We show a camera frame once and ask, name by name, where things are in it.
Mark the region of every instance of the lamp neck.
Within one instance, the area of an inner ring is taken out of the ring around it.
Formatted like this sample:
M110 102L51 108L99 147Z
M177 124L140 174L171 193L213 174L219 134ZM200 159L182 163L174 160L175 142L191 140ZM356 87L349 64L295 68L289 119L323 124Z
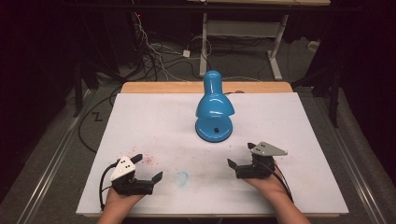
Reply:
M205 94L222 93L221 74L208 71L204 76Z

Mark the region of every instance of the floor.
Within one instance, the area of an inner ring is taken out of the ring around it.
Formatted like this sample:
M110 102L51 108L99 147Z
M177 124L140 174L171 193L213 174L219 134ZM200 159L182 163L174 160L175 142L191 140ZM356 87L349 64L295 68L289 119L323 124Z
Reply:
M274 81L264 52L272 47L270 39L211 39L212 53L208 61L225 80ZM156 52L145 58L145 68L130 77L138 81L198 81L199 51L191 44L191 59L180 59L184 47L156 39L150 42ZM309 41L282 43L277 61L284 81L304 77L315 53L307 49ZM123 64L123 76L134 66ZM98 90L86 90L84 107L77 118L73 92L68 105L48 127L26 162L7 197L0 205L0 223L95 223L95 217L76 214L79 197L91 170L94 151L99 147L114 97L120 84L98 74ZM339 183L349 214L340 217L311 217L312 223L390 223L395 218L396 193L389 177L348 110L347 99L340 92L338 123L334 129L327 117L328 99L314 98L310 88L297 88L305 112L323 152ZM180 223L185 219L135 218L134 223ZM224 219L223 223L246 223L245 218ZM264 219L248 219L249 223L265 223Z

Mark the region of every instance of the lamp head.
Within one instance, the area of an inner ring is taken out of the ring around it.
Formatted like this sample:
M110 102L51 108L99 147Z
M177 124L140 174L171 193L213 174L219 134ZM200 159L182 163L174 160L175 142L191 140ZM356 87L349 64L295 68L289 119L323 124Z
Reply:
M221 74L208 71L204 75L204 97L198 104L195 131L207 142L221 142L233 131L229 116L235 113L233 105L222 92Z

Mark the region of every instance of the human arm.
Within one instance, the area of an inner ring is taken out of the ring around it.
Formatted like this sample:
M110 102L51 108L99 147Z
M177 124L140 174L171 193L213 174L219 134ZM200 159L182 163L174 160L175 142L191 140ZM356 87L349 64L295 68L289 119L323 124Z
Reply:
M106 197L106 206L99 218L98 224L121 223L131 211L132 207L143 197L145 197L145 195L119 195L113 188L110 188Z
M276 174L282 176L276 167ZM283 185L274 176L266 179L245 179L249 185L256 188L262 196L273 206L279 224L305 224L310 223L304 214L290 200Z

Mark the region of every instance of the person's left hand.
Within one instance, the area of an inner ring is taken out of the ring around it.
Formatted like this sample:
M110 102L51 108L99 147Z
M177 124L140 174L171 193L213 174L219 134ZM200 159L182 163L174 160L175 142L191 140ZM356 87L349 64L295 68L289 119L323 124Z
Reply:
M146 195L119 195L113 188L110 188L106 197L106 205L98 223L121 223L132 207Z

